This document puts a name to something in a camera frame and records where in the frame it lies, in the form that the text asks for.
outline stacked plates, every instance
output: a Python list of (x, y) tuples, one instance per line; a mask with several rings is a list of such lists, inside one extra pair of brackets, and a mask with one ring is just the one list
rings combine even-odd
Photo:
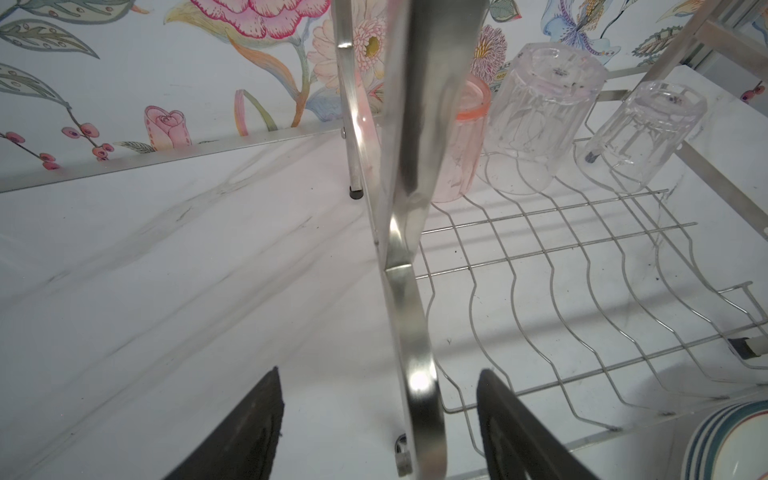
[(768, 400), (727, 406), (688, 443), (682, 480), (768, 480)]

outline stainless steel dish rack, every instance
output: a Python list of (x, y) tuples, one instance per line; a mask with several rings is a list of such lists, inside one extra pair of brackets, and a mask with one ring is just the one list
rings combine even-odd
[[(666, 77), (700, 43), (768, 80), (765, 49), (745, 51), (724, 26), (765, 4), (707, 0), (644, 80)], [(416, 478), (445, 477), (445, 415), (462, 419), (483, 455), (472, 398), (482, 368), (518, 397), (549, 399), (533, 402), (540, 412), (529, 406), (571, 451), (768, 387), (765, 357), (723, 356), (730, 340), (767, 337), (766, 311), (750, 281), (704, 276), (689, 233), (696, 223), (673, 215), (669, 189), (609, 194), (572, 164), (542, 194), (511, 197), (485, 184), (430, 205), (486, 8), (391, 5), (379, 143), (355, 66), (351, 3), (333, 2), (350, 195), (364, 192), (369, 205), (406, 413), (397, 459)], [(689, 144), (678, 155), (768, 238), (768, 215)]]

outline clear glass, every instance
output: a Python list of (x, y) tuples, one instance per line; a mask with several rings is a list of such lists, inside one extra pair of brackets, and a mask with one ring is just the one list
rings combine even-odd
[(648, 185), (705, 113), (707, 99), (685, 85), (643, 82), (577, 152), (576, 164), (601, 187), (634, 194)]
[(584, 50), (559, 43), (524, 46), (488, 113), (483, 148), (490, 184), (518, 195), (544, 190), (607, 77), (608, 70)]
[(476, 76), (469, 75), (440, 167), (433, 202), (452, 202), (461, 198), (472, 186), (490, 106), (491, 90), (488, 85)]

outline pink glass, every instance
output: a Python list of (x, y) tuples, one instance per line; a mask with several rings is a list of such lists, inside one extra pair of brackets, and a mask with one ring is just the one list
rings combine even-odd
[(458, 105), (451, 140), (442, 160), (433, 202), (452, 202), (469, 191), (480, 160), (485, 120), (490, 107), (491, 90), (488, 85), (469, 75)]

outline floral wallpaper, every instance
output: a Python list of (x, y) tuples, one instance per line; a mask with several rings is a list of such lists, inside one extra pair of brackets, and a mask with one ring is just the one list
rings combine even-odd
[[(701, 0), (492, 0), (472, 73), (525, 43), (652, 63)], [(330, 0), (0, 0), (0, 176), (340, 116)], [(354, 0), (356, 62), (385, 100), (386, 0)], [(766, 20), (755, 27), (766, 34)]]

